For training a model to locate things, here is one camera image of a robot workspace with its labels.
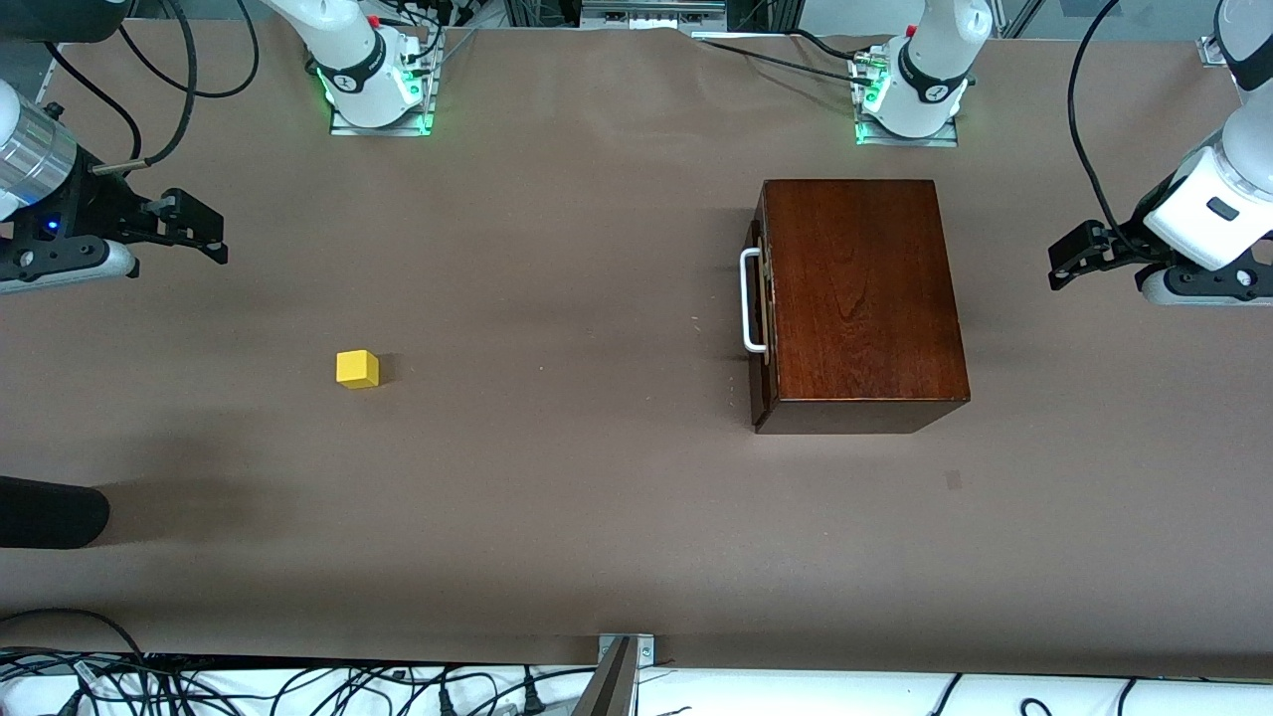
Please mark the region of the small metal bracket plate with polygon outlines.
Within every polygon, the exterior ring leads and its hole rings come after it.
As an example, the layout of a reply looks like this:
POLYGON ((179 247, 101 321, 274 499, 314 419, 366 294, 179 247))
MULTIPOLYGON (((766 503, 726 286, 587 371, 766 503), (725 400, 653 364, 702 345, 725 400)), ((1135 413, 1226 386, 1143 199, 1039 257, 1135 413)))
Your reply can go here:
POLYGON ((597 662, 602 662, 608 655, 614 643, 619 640, 630 638, 636 654, 636 670, 651 669, 656 664, 656 637, 648 633, 602 633, 600 634, 600 652, 597 662))

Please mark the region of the dark grey slanted beam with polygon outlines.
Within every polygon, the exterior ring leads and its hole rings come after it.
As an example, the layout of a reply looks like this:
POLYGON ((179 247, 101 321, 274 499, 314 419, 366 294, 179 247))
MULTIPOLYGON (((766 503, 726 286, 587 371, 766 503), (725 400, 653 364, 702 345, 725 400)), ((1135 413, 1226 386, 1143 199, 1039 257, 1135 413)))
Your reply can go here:
POLYGON ((603 634, 600 666, 570 716, 633 716, 636 677, 642 664, 639 634, 603 634))

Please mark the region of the yellow cube block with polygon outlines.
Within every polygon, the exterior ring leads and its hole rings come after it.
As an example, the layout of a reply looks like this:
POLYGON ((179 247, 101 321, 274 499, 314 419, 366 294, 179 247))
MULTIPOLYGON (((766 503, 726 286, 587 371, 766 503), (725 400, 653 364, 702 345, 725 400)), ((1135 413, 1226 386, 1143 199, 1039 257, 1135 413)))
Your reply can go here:
POLYGON ((335 382, 350 390, 381 385, 379 357, 365 349, 339 352, 335 357, 335 382))

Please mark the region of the brown table cover sheet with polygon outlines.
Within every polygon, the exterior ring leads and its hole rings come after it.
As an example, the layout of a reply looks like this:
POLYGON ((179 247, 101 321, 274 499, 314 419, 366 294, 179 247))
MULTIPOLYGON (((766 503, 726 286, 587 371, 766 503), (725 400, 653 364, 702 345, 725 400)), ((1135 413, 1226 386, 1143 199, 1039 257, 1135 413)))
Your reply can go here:
POLYGON ((132 177, 229 262, 0 297, 0 474, 101 485, 0 613, 169 652, 1273 675, 1273 308, 1046 285, 1092 217, 1072 45, 983 50, 959 148, 677 32, 496 29, 428 138, 335 138, 290 28, 132 177), (973 400, 911 436, 757 436, 737 259, 761 183, 936 185, 973 400), (381 385, 335 382, 339 352, 381 385))

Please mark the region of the dark brown wooden cabinet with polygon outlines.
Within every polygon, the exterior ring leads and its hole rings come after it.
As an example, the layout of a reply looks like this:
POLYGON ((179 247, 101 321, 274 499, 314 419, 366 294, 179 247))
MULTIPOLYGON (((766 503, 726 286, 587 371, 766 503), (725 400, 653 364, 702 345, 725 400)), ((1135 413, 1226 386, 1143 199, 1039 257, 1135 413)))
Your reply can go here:
POLYGON ((934 182, 771 178, 773 380, 756 434, 915 434, 967 405, 934 182))

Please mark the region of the grey metal device box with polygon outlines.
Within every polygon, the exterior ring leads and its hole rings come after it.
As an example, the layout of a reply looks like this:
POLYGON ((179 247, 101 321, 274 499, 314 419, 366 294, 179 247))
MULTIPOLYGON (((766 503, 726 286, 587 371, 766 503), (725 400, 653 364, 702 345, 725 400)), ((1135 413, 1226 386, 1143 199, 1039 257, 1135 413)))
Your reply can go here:
POLYGON ((726 0, 580 0, 580 29, 726 32, 726 0))

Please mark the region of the wooden drawer with white handle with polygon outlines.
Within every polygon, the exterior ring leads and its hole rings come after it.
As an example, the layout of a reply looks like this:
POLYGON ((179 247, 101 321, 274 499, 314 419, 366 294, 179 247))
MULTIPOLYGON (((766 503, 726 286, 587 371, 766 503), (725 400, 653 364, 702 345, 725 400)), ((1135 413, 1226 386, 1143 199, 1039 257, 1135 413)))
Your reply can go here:
POLYGON ((738 289, 741 310, 742 345, 749 361, 751 391, 750 422, 754 431, 768 417, 773 359, 773 339, 769 320, 768 237, 765 237, 764 203, 757 204, 747 227, 743 248, 738 255, 738 289))

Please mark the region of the black cylinder object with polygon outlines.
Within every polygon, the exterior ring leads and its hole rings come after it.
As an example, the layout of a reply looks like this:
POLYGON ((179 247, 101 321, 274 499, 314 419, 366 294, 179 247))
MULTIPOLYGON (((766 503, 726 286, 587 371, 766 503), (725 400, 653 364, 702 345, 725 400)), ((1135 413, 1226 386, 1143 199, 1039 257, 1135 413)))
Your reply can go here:
POLYGON ((81 549, 108 521, 109 499, 90 485, 0 475, 0 548, 81 549))

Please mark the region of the metal base plate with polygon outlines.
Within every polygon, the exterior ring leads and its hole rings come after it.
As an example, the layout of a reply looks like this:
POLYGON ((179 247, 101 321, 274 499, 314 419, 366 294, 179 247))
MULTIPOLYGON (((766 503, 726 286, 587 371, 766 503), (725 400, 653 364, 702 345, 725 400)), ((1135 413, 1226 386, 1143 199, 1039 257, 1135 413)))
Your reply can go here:
POLYGON ((440 89, 440 48, 428 50, 395 27, 376 29, 370 64, 349 70, 320 68, 331 104, 332 135, 426 136, 440 89))
POLYGON ((891 118, 894 124, 900 124, 903 127, 917 127, 914 118, 900 116, 900 110, 908 108, 905 101, 901 99, 903 90, 906 90, 908 87, 892 76, 885 46, 875 45, 853 54, 853 59, 847 60, 847 69, 852 78, 867 82, 867 85, 854 87, 850 90, 855 112, 855 144, 925 148, 955 148, 959 145, 956 116, 961 110, 961 96, 964 90, 967 90, 967 83, 959 87, 951 99, 923 104, 920 110, 922 122, 939 116, 943 118, 943 124, 936 127, 932 134, 909 136, 895 131, 892 125, 886 122, 887 118, 891 118))

